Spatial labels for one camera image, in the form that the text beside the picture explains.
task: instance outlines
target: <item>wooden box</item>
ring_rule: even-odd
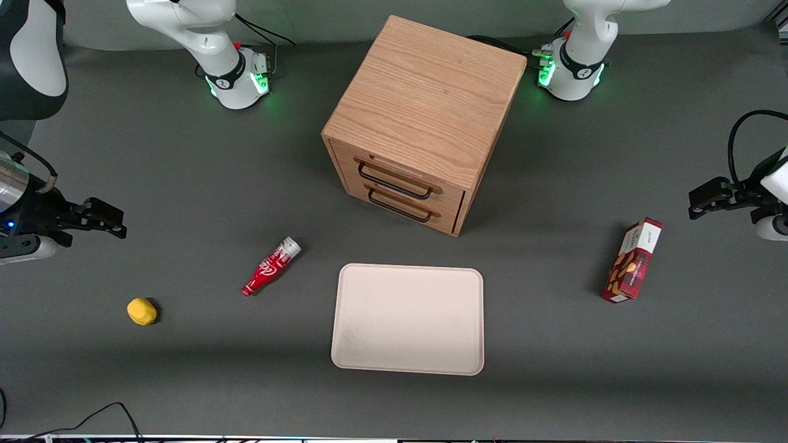
[[[525,68],[391,16],[323,128],[345,190],[458,236]]]

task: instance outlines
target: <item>drawer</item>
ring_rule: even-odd
[[[465,192],[446,184],[436,184],[414,172],[392,165],[374,154],[366,153],[345,143],[331,140],[336,162],[339,164],[345,185],[379,189],[387,195],[401,198],[416,207],[435,210],[440,214],[454,215],[459,211]]]
[[[394,214],[401,215],[413,222],[420,223],[432,229],[437,229],[443,233],[452,234],[457,213],[442,214],[438,210],[429,209],[418,203],[412,203],[405,198],[393,194],[386,188],[364,184],[355,181],[348,190],[350,195],[375,206],[389,210]]]

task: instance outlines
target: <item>red bottle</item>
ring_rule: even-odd
[[[265,260],[260,263],[255,275],[249,280],[246,286],[241,289],[241,293],[247,297],[257,292],[258,289],[274,281],[282,273],[282,270],[293,260],[301,247],[288,237],[282,240],[278,248],[274,249]]]

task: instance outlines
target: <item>yellow object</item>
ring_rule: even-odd
[[[156,308],[145,299],[134,299],[126,307],[128,316],[140,326],[147,326],[156,320]]]

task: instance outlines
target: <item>white tray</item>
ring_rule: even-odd
[[[344,369],[476,375],[485,365],[483,294],[473,269],[346,265],[331,360]]]

